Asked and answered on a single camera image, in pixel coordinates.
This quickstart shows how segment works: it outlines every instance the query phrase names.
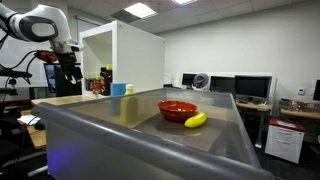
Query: red bowl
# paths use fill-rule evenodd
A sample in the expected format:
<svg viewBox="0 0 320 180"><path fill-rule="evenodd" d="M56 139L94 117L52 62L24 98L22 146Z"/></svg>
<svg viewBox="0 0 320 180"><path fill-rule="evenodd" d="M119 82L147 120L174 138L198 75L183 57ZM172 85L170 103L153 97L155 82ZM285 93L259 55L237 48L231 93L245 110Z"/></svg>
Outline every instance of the red bowl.
<svg viewBox="0 0 320 180"><path fill-rule="evenodd" d="M184 123L198 109L196 105L183 101L161 101L158 107L164 119Z"/></svg>

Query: fluorescent light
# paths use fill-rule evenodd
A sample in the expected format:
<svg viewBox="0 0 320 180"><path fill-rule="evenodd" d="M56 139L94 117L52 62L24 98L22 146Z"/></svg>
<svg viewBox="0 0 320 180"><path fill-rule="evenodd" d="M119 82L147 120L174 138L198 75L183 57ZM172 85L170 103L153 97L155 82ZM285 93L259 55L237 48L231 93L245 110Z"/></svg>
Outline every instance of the fluorescent light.
<svg viewBox="0 0 320 180"><path fill-rule="evenodd" d="M124 10L135 15L135 16L138 16L139 18L145 18L145 17L149 17L149 16L157 14L151 8L149 8L148 6L146 6L142 3L134 4L130 7L125 8Z"/></svg>
<svg viewBox="0 0 320 180"><path fill-rule="evenodd" d="M197 0L173 0L175 3L177 3L178 5L185 5L185 4L189 4L192 2L195 2Z"/></svg>

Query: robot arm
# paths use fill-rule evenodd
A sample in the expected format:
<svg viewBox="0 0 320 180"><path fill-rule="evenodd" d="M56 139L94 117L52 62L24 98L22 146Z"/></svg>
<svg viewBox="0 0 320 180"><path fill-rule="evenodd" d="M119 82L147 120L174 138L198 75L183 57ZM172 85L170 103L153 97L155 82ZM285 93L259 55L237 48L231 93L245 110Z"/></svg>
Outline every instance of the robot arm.
<svg viewBox="0 0 320 180"><path fill-rule="evenodd" d="M74 52L81 51L83 45L72 41L67 18L60 9L38 5L25 14L18 14L0 3L0 28L16 39L49 41L66 77L71 80L73 76L77 81L82 78L80 69L74 66L77 61Z"/></svg>

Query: banana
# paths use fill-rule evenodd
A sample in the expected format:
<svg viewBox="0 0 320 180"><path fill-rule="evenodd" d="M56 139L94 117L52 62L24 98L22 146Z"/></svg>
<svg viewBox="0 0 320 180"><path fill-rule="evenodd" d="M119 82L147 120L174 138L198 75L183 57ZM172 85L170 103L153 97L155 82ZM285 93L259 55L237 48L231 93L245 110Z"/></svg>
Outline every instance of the banana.
<svg viewBox="0 0 320 180"><path fill-rule="evenodd" d="M184 123L184 126L189 128L198 127L206 122L206 120L207 116L203 112L196 111L194 116L187 119L187 121Z"/></svg>

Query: blue cup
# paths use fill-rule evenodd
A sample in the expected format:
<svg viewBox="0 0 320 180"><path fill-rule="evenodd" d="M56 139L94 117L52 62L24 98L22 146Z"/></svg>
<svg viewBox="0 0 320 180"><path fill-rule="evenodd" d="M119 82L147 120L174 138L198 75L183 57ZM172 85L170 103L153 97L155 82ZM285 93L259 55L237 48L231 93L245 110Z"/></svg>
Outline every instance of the blue cup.
<svg viewBox="0 0 320 180"><path fill-rule="evenodd" d="M111 83L110 95L111 96L121 96L126 93L126 85L128 83Z"/></svg>

